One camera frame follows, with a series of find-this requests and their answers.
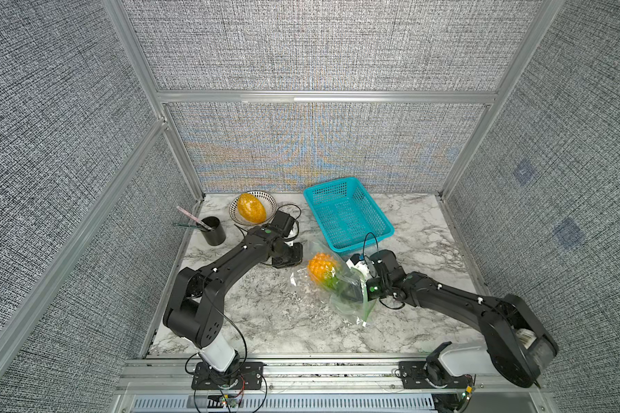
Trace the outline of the clear zip-top bag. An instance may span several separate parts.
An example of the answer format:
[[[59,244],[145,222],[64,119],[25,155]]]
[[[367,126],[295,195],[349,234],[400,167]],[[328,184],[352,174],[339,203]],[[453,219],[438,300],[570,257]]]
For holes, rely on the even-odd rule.
[[[366,326],[370,313],[375,306],[375,303],[368,299],[367,280],[363,279],[360,273],[352,269],[351,271],[360,277],[363,299],[358,302],[348,302],[339,299],[336,294],[329,293],[315,284],[308,275],[308,261],[318,253],[332,255],[345,264],[349,259],[342,259],[325,244],[317,241],[308,241],[303,244],[303,261],[299,268],[290,276],[291,285],[299,293],[310,296],[314,302],[331,308],[344,321],[354,325]]]

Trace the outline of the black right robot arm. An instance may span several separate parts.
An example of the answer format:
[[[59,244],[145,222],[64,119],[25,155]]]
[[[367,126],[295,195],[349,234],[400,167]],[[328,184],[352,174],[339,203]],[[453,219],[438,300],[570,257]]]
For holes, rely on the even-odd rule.
[[[434,385],[441,386],[449,377],[496,371],[513,385],[528,388],[558,356],[558,344],[520,297],[472,294],[419,272],[406,273],[389,250],[373,254],[370,262],[375,276],[367,281],[369,300],[393,298],[441,313],[482,334],[482,346],[449,351],[441,345],[427,358]]]

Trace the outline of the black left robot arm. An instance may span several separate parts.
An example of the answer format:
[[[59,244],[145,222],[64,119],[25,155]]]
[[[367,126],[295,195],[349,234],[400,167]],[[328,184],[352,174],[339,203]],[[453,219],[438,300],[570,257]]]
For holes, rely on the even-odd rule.
[[[252,268],[269,261],[274,268],[301,263],[302,244],[289,245],[297,219],[277,211],[270,223],[246,232],[224,256],[198,270],[182,269],[163,314],[163,324],[176,336],[204,349],[217,339],[225,320],[225,298],[232,286]]]

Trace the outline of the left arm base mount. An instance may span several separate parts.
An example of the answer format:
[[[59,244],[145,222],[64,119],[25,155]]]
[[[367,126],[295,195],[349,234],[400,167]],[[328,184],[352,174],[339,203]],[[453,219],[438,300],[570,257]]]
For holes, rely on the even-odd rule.
[[[247,361],[237,370],[219,372],[205,361],[196,364],[191,389],[194,391],[240,391],[261,390],[265,365],[262,362]]]

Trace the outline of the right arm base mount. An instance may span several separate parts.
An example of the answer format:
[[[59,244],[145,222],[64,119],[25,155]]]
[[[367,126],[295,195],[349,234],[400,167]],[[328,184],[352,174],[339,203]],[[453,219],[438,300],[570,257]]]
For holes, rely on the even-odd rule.
[[[402,381],[406,390],[418,389],[466,389],[473,385],[469,374],[455,376],[439,361],[441,353],[452,342],[443,342],[422,361],[401,361],[394,375]]]

